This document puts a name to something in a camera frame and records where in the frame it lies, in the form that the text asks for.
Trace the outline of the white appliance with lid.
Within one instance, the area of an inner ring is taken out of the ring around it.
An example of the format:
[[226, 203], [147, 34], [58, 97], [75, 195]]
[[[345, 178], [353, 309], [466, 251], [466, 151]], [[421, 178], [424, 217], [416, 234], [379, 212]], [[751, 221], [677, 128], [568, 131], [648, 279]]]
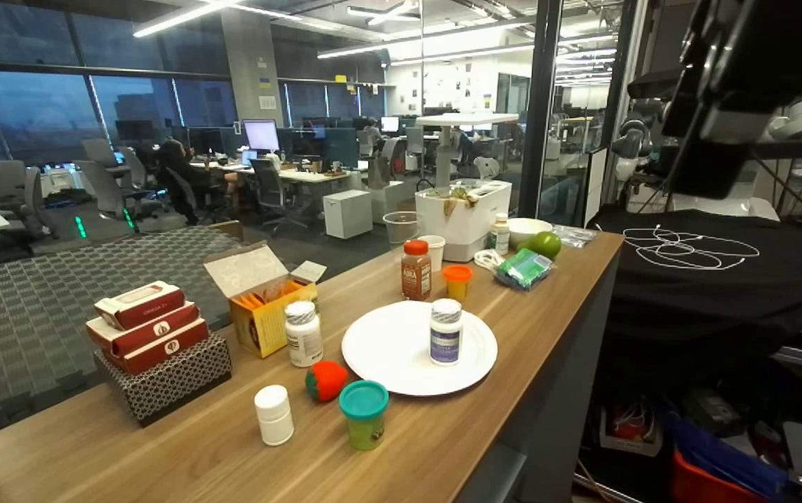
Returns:
[[469, 259], [483, 249], [493, 224], [512, 210], [512, 184], [456, 178], [448, 191], [416, 192], [416, 230], [445, 237], [448, 259]]

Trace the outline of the red storage bin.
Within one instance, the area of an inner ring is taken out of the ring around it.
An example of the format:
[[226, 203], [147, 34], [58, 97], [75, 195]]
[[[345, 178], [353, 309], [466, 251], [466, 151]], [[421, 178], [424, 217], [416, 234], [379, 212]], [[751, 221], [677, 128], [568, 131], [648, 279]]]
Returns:
[[702, 469], [683, 450], [673, 450], [670, 503], [759, 503], [759, 495]]

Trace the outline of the red toy strawberry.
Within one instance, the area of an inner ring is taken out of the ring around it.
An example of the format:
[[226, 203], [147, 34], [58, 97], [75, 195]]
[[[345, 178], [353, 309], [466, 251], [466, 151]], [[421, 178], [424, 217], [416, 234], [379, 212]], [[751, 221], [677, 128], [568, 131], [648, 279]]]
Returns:
[[349, 369], [335, 361], [318, 361], [304, 375], [304, 390], [314, 402], [333, 402], [349, 382]]

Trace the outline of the black cloth covered table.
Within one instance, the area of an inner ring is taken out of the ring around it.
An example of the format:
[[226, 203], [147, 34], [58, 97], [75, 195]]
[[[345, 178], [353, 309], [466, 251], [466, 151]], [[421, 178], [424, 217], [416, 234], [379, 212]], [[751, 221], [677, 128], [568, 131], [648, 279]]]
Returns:
[[802, 332], [802, 230], [711, 212], [606, 206], [623, 237], [603, 354], [625, 372], [695, 372], [772, 354]]

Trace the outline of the white blue-label pill bottle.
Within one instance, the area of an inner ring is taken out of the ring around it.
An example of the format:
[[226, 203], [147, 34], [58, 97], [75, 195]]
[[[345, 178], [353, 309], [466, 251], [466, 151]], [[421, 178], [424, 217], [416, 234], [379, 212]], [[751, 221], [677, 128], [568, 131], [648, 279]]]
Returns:
[[460, 304], [456, 300], [437, 300], [430, 304], [430, 358], [453, 364], [460, 346]]

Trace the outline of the orange-lid spice bottle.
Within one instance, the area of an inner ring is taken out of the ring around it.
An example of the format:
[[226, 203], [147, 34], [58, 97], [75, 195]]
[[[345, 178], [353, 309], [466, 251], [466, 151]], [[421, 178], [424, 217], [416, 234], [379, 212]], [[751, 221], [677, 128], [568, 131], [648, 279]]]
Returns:
[[407, 241], [402, 246], [402, 294], [407, 300], [428, 300], [430, 297], [430, 251], [424, 241]]

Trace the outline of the top red box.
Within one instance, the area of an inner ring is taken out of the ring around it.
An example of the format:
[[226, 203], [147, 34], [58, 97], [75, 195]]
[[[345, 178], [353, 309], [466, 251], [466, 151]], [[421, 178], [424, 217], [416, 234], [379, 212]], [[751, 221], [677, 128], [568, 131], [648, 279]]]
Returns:
[[142, 321], [150, 321], [167, 309], [175, 309], [184, 304], [184, 290], [171, 281], [147, 281], [132, 290], [124, 290], [117, 297], [104, 297], [94, 301], [94, 314], [106, 319], [113, 326], [136, 326]]

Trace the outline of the green apple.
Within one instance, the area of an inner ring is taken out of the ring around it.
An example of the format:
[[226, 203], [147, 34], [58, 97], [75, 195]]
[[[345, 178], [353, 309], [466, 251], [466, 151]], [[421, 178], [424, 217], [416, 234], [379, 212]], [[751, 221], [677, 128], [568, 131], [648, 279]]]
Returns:
[[539, 233], [525, 241], [525, 246], [547, 259], [553, 259], [562, 251], [562, 237], [553, 233]]

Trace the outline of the white paper plate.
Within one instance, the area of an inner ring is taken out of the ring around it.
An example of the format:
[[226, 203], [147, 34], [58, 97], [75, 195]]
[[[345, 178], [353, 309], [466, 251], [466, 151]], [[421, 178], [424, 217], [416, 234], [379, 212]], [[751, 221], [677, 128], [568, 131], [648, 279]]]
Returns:
[[498, 364], [498, 339], [476, 314], [460, 314], [456, 361], [430, 354], [428, 301], [395, 301], [356, 319], [342, 339], [345, 364], [402, 397], [445, 397], [477, 385]]

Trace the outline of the teal-lid green dough tub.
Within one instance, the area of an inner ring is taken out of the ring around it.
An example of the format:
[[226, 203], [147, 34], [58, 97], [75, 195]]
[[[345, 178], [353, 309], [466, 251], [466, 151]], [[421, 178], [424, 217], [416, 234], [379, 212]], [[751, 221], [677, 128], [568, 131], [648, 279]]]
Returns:
[[356, 381], [339, 393], [349, 443], [372, 450], [385, 434], [388, 390], [375, 381]]

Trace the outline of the open yellow cardboard box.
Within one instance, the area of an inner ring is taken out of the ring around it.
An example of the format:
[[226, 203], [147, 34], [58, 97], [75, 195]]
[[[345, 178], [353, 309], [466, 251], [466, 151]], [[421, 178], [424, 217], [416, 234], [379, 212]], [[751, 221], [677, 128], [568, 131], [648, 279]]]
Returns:
[[251, 244], [205, 262], [230, 301], [233, 326], [244, 346], [270, 358], [289, 346], [286, 308], [317, 300], [324, 266], [304, 259], [289, 267], [268, 244]]

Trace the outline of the white pedestal cabinet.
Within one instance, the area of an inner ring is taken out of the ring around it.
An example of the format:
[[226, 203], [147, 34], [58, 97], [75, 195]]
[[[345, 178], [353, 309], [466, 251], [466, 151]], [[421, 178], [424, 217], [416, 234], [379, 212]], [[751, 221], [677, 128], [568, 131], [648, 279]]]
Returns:
[[365, 191], [331, 192], [321, 203], [331, 237], [349, 241], [372, 230], [372, 195]]

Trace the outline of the small plain white bottle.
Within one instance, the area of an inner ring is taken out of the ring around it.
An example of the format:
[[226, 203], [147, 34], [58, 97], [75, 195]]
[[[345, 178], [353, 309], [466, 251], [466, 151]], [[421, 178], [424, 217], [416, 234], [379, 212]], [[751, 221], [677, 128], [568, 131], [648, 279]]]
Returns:
[[268, 446], [286, 443], [294, 436], [291, 397], [286, 385], [263, 385], [254, 393], [259, 438]]

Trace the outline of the white paper cup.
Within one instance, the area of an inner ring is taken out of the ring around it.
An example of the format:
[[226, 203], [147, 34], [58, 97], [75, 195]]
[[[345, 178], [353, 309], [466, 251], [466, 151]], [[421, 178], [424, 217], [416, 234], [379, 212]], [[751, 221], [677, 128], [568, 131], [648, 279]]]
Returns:
[[440, 273], [445, 262], [445, 237], [441, 234], [420, 234], [416, 241], [428, 244], [430, 272]]

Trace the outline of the green teal snack packet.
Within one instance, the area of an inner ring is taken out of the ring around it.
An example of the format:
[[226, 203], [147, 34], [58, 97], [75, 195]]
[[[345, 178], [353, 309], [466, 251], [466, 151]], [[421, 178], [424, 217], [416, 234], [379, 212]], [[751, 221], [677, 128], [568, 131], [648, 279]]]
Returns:
[[528, 290], [537, 281], [543, 281], [551, 272], [553, 262], [547, 256], [530, 249], [521, 249], [494, 267], [494, 276], [514, 290]]

